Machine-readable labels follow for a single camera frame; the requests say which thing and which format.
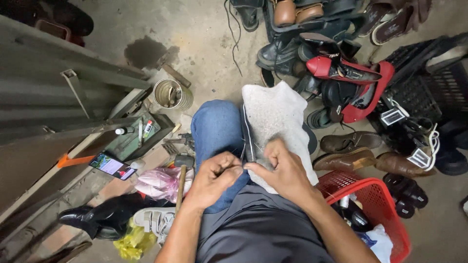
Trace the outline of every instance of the forearm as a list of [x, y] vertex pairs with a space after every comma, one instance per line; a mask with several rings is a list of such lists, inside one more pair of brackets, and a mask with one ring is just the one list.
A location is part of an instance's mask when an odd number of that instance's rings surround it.
[[202, 215], [203, 210], [182, 203], [154, 263], [195, 262]]
[[322, 236], [337, 263], [379, 263], [375, 254], [323, 199], [312, 199], [302, 208]]

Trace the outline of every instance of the white towel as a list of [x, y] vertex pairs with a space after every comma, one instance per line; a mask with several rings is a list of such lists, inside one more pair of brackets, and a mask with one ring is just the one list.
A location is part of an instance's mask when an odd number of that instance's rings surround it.
[[[242, 87], [247, 119], [253, 130], [253, 145], [257, 157], [257, 163], [262, 164], [268, 170], [273, 167], [268, 159], [263, 156], [268, 141], [275, 135], [279, 135], [286, 143], [289, 151], [297, 154], [304, 166], [307, 178], [312, 185], [319, 180], [312, 169], [307, 145], [309, 136], [302, 129], [304, 122], [304, 109], [307, 102], [286, 82], [281, 81], [273, 88], [265, 88], [258, 85], [245, 85]], [[252, 181], [262, 186], [271, 194], [278, 194], [261, 177], [249, 170]]]

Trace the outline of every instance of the man's left hand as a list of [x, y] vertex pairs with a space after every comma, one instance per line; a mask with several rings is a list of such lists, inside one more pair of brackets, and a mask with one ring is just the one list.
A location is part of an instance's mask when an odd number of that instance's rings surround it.
[[195, 176], [183, 204], [204, 210], [214, 204], [221, 194], [242, 174], [242, 162], [230, 152], [205, 160]]

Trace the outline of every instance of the phone screen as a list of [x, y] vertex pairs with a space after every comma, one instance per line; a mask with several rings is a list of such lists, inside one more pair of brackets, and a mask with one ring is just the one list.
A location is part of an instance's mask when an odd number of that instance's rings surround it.
[[89, 165], [121, 180], [128, 179], [135, 172], [135, 169], [109, 157], [105, 153], [98, 154], [89, 162]]

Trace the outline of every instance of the red high heel shoe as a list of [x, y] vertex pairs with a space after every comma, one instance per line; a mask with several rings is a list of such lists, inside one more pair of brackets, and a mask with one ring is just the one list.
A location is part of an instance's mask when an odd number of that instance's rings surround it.
[[340, 66], [345, 72], [342, 72], [342, 70], [335, 65], [332, 65], [332, 60], [330, 58], [323, 56], [310, 59], [306, 63], [306, 66], [315, 77], [324, 80], [333, 79], [358, 85], [367, 85], [382, 78], [382, 75], [374, 70], [355, 63], [350, 63], [344, 59], [341, 60]]
[[377, 106], [377, 102], [379, 101], [380, 96], [382, 95], [384, 89], [387, 87], [388, 82], [390, 81], [390, 79], [392, 79], [393, 74], [395, 73], [395, 68], [389, 62], [381, 61], [378, 63], [378, 68], [376, 70], [382, 75], [382, 78], [377, 83], [368, 84], [365, 88], [365, 91], [360, 96], [360, 98], [362, 98], [363, 96], [365, 96], [365, 93], [374, 92], [371, 102], [367, 105], [365, 109], [359, 109], [353, 106], [353, 104], [355, 104], [354, 102], [359, 100], [359, 98], [348, 104], [341, 111], [341, 114], [343, 114], [344, 123], [353, 123], [364, 119], [367, 115], [369, 115], [369, 113], [371, 113], [375, 109], [375, 106]]

